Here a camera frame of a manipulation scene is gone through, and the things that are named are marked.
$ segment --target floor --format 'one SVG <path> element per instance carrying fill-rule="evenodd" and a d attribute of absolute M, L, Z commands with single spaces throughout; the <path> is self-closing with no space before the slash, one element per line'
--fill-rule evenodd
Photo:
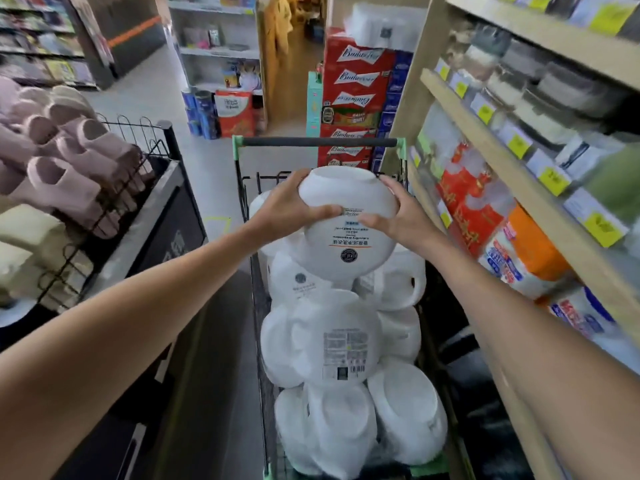
<path fill-rule="evenodd" d="M 301 27 L 289 35 L 290 55 L 275 88 L 270 136 L 303 136 L 307 72 L 322 59 L 322 46 L 306 41 Z M 210 241 L 242 224 L 236 172 L 228 139 L 190 135 L 180 87 L 164 47 L 117 82 L 88 97 L 108 121 L 126 116 L 170 120 Z M 244 175 L 276 174 L 316 165 L 311 148 L 244 148 Z M 256 195 L 255 180 L 248 185 Z M 169 459 L 155 480 L 258 480 L 263 476 L 260 394 L 248 263 L 210 302 L 194 366 L 168 442 Z"/>

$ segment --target budweiser logo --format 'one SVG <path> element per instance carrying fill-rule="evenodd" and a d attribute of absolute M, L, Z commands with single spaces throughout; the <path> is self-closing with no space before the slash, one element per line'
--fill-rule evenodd
<path fill-rule="evenodd" d="M 327 165 L 336 165 L 336 166 L 338 166 L 338 165 L 341 164 L 342 166 L 358 166 L 359 163 L 366 163 L 366 162 L 367 162 L 366 160 L 363 160 L 363 161 L 342 162 L 342 163 L 340 163 L 340 160 L 333 159 L 333 160 L 329 161 L 329 163 L 327 163 Z"/>
<path fill-rule="evenodd" d="M 336 84 L 347 84 L 349 82 L 357 82 L 358 84 L 368 88 L 373 84 L 380 72 L 371 72 L 369 74 L 356 74 L 356 72 L 352 72 L 350 70 L 343 70 L 340 74 L 340 77 L 335 80 Z"/>
<path fill-rule="evenodd" d="M 349 133 L 348 131 L 344 131 L 344 130 L 338 129 L 338 130 L 333 132 L 331 137 L 332 138 L 362 138 L 367 133 L 369 133 L 369 130 L 352 131 L 351 133 Z"/>
<path fill-rule="evenodd" d="M 375 94 L 366 94 L 363 96 L 352 96 L 348 93 L 340 93 L 338 97 L 336 97 L 333 104 L 356 104 L 360 107 L 366 107 L 367 104 L 371 102 Z"/>
<path fill-rule="evenodd" d="M 375 64 L 380 55 L 385 51 L 384 48 L 368 48 L 361 49 L 352 45 L 347 45 L 343 53 L 338 57 L 338 62 L 364 61 L 371 65 Z"/>
<path fill-rule="evenodd" d="M 356 157 L 358 153 L 364 148 L 364 146 L 354 146 L 352 148 L 345 148 L 344 146 L 332 146 L 331 150 L 327 152 L 327 155 L 351 155 Z"/>

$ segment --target right arm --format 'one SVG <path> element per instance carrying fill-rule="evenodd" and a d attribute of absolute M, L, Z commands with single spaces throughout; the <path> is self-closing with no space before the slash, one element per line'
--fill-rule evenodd
<path fill-rule="evenodd" d="M 381 180 L 400 202 L 398 214 L 360 221 L 437 268 L 565 466 L 580 480 L 638 478 L 640 377 L 487 273 L 402 185 Z"/>

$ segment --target orange line on label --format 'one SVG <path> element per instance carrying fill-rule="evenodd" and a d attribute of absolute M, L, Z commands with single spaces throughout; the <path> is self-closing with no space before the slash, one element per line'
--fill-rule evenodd
<path fill-rule="evenodd" d="M 140 33 L 147 30 L 149 27 L 153 27 L 156 23 L 160 22 L 160 15 L 157 15 L 153 18 L 149 18 L 146 22 L 142 22 L 139 25 L 133 27 L 131 30 L 127 30 L 124 33 L 121 33 L 117 37 L 112 38 L 107 42 L 110 48 L 114 48 L 116 45 L 120 45 L 123 42 L 139 35 Z"/>

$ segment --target black circular logo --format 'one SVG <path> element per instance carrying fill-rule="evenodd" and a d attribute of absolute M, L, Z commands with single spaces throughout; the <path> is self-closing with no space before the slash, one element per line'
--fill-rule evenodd
<path fill-rule="evenodd" d="M 345 249 L 340 253 L 340 259 L 342 259 L 344 262 L 354 262 L 356 261 L 356 259 L 358 259 L 358 253 L 355 249 Z"/>

